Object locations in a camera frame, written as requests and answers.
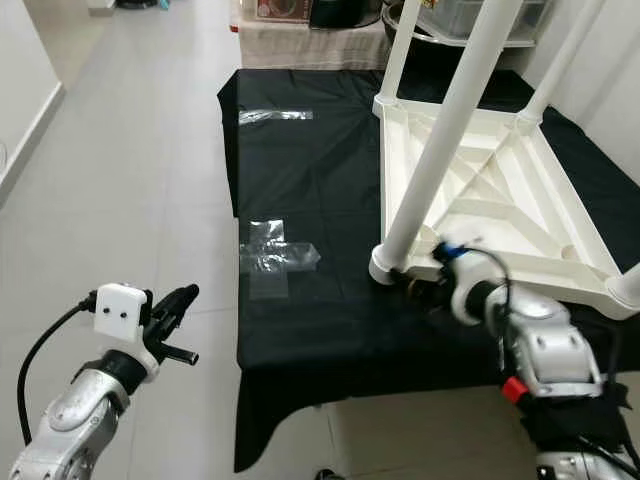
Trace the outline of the beige woven cloth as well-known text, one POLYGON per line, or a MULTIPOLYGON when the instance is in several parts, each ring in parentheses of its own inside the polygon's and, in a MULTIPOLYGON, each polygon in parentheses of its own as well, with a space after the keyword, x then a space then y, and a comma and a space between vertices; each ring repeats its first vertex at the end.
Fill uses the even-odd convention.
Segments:
POLYGON ((381 70, 390 40, 380 24, 311 29, 306 24, 242 20, 232 27, 244 69, 381 70))

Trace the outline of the colourful printed box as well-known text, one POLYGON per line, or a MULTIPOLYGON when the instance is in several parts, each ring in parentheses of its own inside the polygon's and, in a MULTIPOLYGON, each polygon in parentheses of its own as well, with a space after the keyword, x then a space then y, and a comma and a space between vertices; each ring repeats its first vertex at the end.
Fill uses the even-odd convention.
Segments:
POLYGON ((268 23, 306 24, 310 20, 311 0, 255 0, 253 15, 268 23))

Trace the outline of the clear plastic storage box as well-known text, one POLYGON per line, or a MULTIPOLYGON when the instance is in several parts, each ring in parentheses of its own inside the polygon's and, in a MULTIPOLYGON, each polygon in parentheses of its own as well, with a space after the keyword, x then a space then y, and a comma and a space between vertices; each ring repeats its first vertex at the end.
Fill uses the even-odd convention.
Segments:
MULTIPOLYGON (((421 0, 417 27, 443 40, 465 42, 470 37, 485 0, 421 0)), ((521 0, 507 37, 508 44, 534 45, 541 17, 550 0, 521 0)))

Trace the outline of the black bag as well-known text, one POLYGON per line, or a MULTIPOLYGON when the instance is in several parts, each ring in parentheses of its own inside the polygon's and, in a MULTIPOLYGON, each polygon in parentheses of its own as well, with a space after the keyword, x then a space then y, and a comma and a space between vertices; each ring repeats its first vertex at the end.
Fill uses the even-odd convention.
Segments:
POLYGON ((383 0, 312 0, 308 27, 351 29, 369 26, 383 5, 383 0))

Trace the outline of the black table cloth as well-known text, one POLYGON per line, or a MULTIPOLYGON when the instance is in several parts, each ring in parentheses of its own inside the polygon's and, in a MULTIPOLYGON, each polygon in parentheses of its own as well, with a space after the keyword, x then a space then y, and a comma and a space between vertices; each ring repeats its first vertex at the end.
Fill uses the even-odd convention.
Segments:
POLYGON ((381 227, 380 86, 376 70, 239 69, 219 91, 239 236, 248 221, 282 219, 288 241, 323 256, 315 271, 289 275, 288 300, 251 300, 239 274, 238 474, 303 408, 503 383, 483 329, 429 315, 367 271, 381 227), (312 110, 314 119, 238 125, 250 109, 312 110))

